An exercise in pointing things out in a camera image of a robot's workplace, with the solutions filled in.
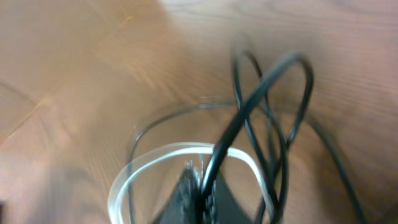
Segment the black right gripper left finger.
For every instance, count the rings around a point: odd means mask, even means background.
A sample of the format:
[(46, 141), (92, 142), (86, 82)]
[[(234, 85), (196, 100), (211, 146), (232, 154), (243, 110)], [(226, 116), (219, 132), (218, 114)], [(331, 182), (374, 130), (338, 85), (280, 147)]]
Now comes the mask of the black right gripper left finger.
[(152, 224), (196, 224), (199, 180), (192, 163), (186, 163), (170, 198)]

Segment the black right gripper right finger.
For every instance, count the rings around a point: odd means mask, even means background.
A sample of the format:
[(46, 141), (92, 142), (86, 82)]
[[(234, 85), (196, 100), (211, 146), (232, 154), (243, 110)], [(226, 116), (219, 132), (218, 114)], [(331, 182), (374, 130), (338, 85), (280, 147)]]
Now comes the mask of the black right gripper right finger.
[(252, 220), (241, 208), (224, 177), (219, 174), (213, 184), (212, 193), (207, 199), (205, 223), (211, 224), (251, 224)]

